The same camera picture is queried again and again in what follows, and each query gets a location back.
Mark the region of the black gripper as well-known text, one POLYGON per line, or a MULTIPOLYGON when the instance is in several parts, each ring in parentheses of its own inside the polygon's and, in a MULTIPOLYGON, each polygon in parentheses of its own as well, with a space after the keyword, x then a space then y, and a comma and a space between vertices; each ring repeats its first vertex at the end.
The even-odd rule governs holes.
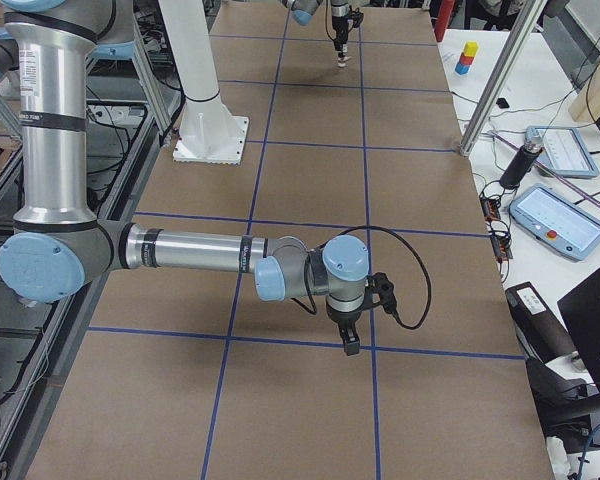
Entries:
POLYGON ((326 311, 328 317, 338 325, 345 355, 353 356, 359 354, 360 338, 355 324, 361 317, 361 310, 356 308, 351 311, 342 311, 327 302, 326 311))
POLYGON ((349 15, 332 15, 331 25, 335 32, 335 50, 338 53, 344 53, 346 50, 346 43, 342 40, 347 40, 349 36, 349 15))

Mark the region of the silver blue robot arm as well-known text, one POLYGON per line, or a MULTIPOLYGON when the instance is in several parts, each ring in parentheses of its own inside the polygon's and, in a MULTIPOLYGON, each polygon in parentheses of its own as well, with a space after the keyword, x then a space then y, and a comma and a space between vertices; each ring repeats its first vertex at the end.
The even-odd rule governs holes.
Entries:
MULTIPOLYGON (((322 5, 318 0, 280 0, 279 3, 291 12, 292 18, 302 26, 307 25, 322 5)), ((334 45, 338 59, 345 61, 348 53, 349 31, 356 22, 354 11, 348 1, 330 1, 331 25, 334 35, 328 37, 334 45)))
POLYGON ((309 250, 297 238, 266 239, 146 229, 100 220, 86 196, 86 60, 98 47, 131 52, 129 1, 8 1, 5 27, 19 48, 23 207, 0 248, 0 275, 44 303, 71 296, 118 269, 190 268, 253 274, 259 297, 324 296, 349 355, 369 268, 365 244, 339 235, 309 250))

